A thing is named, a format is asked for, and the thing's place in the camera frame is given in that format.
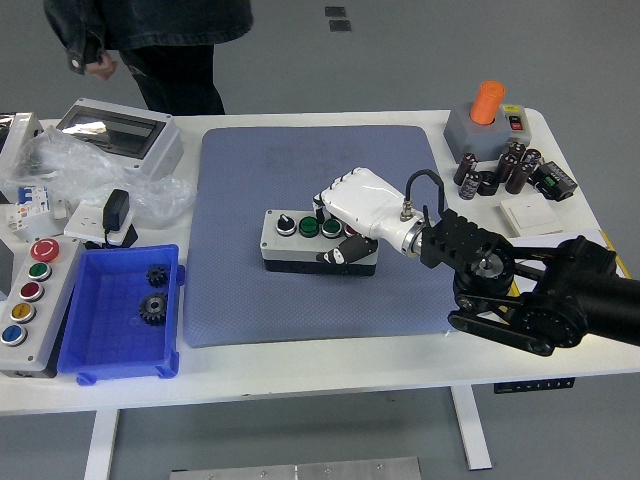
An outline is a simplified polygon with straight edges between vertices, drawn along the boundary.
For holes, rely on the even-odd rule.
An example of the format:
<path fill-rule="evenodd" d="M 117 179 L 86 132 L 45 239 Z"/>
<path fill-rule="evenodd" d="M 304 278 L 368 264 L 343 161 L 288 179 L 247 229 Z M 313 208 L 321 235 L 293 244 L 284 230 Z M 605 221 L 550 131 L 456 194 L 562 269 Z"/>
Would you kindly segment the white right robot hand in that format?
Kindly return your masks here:
<path fill-rule="evenodd" d="M 355 235 L 317 259 L 335 265 L 355 263 L 376 250 L 384 240 L 399 253 L 419 255 L 419 234 L 426 226 L 422 213 L 411 200 L 367 168 L 358 167 L 335 179 L 317 199 L 320 206 Z"/>

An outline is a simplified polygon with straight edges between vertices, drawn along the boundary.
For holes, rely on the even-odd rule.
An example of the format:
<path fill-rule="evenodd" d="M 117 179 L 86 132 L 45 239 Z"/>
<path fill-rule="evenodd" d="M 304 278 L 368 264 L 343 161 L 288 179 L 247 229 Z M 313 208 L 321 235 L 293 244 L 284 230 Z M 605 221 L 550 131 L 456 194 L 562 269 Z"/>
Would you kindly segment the person's hand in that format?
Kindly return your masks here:
<path fill-rule="evenodd" d="M 84 74 L 103 81 L 109 80 L 117 71 L 118 62 L 107 52 L 101 52 L 96 62 L 85 65 Z"/>

